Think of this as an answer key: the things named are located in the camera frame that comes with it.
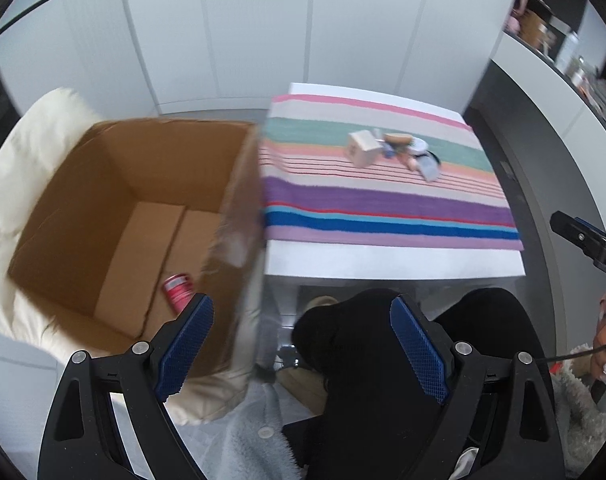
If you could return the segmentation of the clear bottle pink cap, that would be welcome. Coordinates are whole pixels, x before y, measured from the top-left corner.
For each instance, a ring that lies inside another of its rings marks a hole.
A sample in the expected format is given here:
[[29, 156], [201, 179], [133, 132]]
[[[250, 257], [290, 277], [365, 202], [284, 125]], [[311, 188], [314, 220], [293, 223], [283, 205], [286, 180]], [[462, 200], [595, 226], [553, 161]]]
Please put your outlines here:
[[414, 156], [410, 155], [409, 153], [407, 153], [407, 152], [397, 153], [396, 154], [396, 158], [408, 170], [410, 170], [410, 171], [417, 171], [418, 170], [417, 159], [415, 159]]

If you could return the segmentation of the brown box on shelf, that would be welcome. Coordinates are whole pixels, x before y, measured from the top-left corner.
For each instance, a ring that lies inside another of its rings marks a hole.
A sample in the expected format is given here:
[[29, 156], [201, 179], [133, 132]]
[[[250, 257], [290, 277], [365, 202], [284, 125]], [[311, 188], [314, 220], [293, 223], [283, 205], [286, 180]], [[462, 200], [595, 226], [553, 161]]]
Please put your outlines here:
[[519, 37], [533, 49], [539, 50], [547, 35], [547, 22], [532, 10], [525, 10], [519, 23]]

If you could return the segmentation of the black round powder puff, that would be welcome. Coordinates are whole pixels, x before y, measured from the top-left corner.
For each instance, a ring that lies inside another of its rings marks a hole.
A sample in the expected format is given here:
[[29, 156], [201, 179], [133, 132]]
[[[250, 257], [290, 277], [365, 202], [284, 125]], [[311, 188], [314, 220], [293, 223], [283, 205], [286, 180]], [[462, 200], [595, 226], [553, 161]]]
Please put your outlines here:
[[440, 158], [437, 156], [437, 154], [433, 153], [432, 151], [428, 151], [428, 155], [434, 160], [434, 162], [437, 163], [438, 166], [440, 166], [442, 164], [442, 162], [440, 161]]

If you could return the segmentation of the person's black trouser legs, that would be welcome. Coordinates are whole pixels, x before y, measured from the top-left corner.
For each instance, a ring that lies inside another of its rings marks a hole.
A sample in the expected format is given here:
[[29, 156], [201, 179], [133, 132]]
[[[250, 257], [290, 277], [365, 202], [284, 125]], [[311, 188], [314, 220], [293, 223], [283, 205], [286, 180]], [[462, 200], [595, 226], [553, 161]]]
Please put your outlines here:
[[[328, 392], [322, 415], [292, 444], [308, 478], [395, 479], [432, 434], [440, 407], [423, 392], [391, 328], [396, 295], [369, 289], [313, 307], [294, 326], [294, 346]], [[472, 290], [435, 321], [484, 356], [544, 354], [524, 307], [502, 288]]]

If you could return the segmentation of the brown cardboard box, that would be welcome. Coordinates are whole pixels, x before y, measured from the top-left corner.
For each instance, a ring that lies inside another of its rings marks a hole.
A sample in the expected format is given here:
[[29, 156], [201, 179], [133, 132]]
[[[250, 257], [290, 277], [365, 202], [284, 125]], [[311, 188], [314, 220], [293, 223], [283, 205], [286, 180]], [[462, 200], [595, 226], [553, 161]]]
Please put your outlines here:
[[188, 273], [214, 304], [191, 375], [219, 372], [262, 226], [252, 124], [100, 122], [56, 170], [11, 259], [24, 337], [59, 360], [123, 352], [174, 318], [161, 284]]

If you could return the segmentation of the beige powder puff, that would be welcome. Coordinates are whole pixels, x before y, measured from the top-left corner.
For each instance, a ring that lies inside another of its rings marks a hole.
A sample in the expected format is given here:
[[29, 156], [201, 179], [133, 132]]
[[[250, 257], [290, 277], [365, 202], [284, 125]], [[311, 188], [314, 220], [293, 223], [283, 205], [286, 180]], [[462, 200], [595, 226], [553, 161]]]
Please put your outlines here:
[[388, 144], [410, 145], [414, 137], [409, 133], [403, 132], [386, 132], [383, 135], [383, 140]]

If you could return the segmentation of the beige carton box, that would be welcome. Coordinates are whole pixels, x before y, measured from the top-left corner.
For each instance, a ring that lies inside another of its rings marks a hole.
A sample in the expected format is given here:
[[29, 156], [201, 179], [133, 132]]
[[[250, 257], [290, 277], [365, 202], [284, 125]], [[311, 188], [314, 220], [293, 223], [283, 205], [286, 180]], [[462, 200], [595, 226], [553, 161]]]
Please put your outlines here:
[[371, 130], [359, 130], [348, 135], [345, 154], [357, 168], [365, 168], [376, 162], [383, 148]]

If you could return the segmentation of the cream padded chair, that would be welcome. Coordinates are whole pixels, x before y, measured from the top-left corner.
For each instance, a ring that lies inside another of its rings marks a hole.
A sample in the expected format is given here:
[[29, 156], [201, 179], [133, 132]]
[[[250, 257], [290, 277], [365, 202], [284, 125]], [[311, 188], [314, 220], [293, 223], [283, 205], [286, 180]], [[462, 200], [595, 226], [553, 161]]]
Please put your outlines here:
[[0, 148], [0, 334], [66, 362], [148, 340], [185, 273], [214, 324], [167, 411], [177, 424], [240, 404], [263, 273], [258, 132], [248, 122], [104, 122], [73, 90], [42, 96]]

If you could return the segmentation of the white spray bottle on shelf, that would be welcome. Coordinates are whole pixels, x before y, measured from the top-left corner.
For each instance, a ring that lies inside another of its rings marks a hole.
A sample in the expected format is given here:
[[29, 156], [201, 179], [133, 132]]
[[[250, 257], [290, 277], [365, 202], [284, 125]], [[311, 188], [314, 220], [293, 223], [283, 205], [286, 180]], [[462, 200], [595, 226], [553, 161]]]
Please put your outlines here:
[[568, 68], [575, 58], [579, 44], [580, 38], [578, 38], [577, 32], [570, 32], [565, 36], [565, 40], [563, 40], [563, 44], [554, 61], [554, 66], [556, 66], [558, 71], [562, 74], [565, 74], [568, 71]]

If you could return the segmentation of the white round compact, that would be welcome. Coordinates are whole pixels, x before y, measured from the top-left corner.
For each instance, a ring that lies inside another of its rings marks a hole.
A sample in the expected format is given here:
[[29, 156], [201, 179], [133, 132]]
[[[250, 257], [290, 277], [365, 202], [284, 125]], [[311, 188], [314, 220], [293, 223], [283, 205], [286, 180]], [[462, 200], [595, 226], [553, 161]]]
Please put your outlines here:
[[413, 138], [407, 150], [412, 156], [420, 156], [429, 151], [429, 143], [420, 138]]

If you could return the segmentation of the colourful striped cloth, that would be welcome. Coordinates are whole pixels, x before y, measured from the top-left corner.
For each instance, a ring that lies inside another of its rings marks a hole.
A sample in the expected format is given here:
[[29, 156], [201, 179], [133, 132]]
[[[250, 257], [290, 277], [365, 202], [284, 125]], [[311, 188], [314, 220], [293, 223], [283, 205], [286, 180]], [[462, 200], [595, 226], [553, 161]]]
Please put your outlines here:
[[[395, 157], [365, 168], [348, 135], [378, 128], [429, 143], [442, 164], [426, 182]], [[507, 197], [478, 137], [456, 112], [411, 100], [286, 94], [260, 138], [268, 240], [454, 249], [523, 248]]]

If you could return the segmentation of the small purple bottle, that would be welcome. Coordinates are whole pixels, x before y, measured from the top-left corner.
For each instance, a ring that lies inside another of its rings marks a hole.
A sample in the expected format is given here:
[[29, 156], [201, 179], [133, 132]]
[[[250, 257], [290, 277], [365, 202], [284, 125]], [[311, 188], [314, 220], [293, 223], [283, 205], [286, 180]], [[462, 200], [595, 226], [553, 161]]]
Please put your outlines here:
[[383, 144], [383, 155], [385, 158], [393, 158], [396, 156], [396, 149], [393, 145], [384, 143]]

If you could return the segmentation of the red jar gold lid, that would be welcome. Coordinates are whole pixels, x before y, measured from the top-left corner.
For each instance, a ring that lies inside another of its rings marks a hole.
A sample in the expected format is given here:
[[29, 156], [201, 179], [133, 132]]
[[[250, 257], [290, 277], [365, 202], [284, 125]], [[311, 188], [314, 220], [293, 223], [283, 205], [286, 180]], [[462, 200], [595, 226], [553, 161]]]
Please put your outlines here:
[[178, 273], [169, 276], [163, 282], [161, 289], [169, 307], [177, 314], [181, 314], [194, 295], [192, 277], [188, 273]]

